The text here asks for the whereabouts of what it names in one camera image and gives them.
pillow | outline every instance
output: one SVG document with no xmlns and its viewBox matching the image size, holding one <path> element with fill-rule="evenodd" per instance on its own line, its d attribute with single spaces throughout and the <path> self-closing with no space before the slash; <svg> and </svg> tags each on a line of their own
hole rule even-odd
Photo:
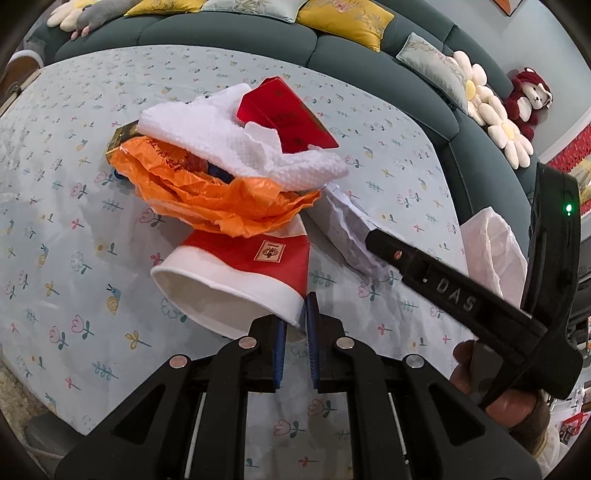
<svg viewBox="0 0 591 480">
<path fill-rule="evenodd" d="M 306 0 L 207 0 L 203 11 L 236 12 L 262 15 L 289 23 L 296 21 L 297 12 Z"/>
<path fill-rule="evenodd" d="M 129 10 L 125 16 L 134 15 L 174 15 L 186 12 L 199 12 L 207 0 L 142 0 Z"/>
<path fill-rule="evenodd" d="M 466 77 L 462 69 L 416 33 L 411 33 L 396 58 L 436 87 L 447 100 L 467 113 Z"/>
<path fill-rule="evenodd" d="M 296 21 L 379 51 L 384 30 L 393 18 L 369 0 L 310 0 Z"/>
</svg>

red teddy bear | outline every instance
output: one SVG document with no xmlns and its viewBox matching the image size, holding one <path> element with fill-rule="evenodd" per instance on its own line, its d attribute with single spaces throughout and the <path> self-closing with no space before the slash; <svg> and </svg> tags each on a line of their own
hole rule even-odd
<svg viewBox="0 0 591 480">
<path fill-rule="evenodd" d="M 552 105 L 552 93 L 542 77 L 531 68 L 526 67 L 511 82 L 513 92 L 504 102 L 507 116 L 531 142 L 534 138 L 532 127 L 538 124 L 534 110 L 549 108 Z"/>
</svg>

red decoration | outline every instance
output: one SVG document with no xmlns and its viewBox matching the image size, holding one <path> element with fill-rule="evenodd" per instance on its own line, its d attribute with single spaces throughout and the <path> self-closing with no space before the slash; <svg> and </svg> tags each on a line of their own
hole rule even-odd
<svg viewBox="0 0 591 480">
<path fill-rule="evenodd" d="M 566 173 L 577 166 L 582 159 L 591 155 L 591 124 L 568 144 L 558 155 L 548 162 L 554 168 Z M 591 200 L 581 205 L 581 215 L 591 210 Z"/>
</svg>

light blue pillow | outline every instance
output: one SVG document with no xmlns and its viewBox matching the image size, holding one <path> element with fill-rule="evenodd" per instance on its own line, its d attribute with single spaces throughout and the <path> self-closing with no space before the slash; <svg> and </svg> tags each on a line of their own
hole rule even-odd
<svg viewBox="0 0 591 480">
<path fill-rule="evenodd" d="M 201 11 L 261 15 L 293 23 L 306 2 L 307 0 L 207 0 Z"/>
<path fill-rule="evenodd" d="M 411 33 L 396 58 L 437 88 L 452 104 L 467 112 L 467 79 L 463 70 L 427 40 Z"/>
</svg>

blue gripper pad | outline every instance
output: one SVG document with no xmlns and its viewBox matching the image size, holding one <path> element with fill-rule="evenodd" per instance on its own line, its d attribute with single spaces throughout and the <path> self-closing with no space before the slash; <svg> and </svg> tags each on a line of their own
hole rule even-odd
<svg viewBox="0 0 591 480">
<path fill-rule="evenodd" d="M 285 364 L 285 334 L 287 331 L 286 322 L 277 322 L 277 340 L 273 349 L 273 383 L 275 388 L 280 388 L 283 379 L 283 366 Z"/>
<path fill-rule="evenodd" d="M 319 360 L 318 360 L 318 338 L 316 332 L 316 324 L 318 321 L 316 312 L 318 310 L 318 304 L 316 302 L 316 296 L 310 298 L 310 295 L 306 298 L 306 331 L 308 334 L 308 358 L 310 359 L 310 374 L 312 376 L 312 383 L 314 389 L 318 390 L 320 382 L 320 371 L 319 371 Z"/>
</svg>

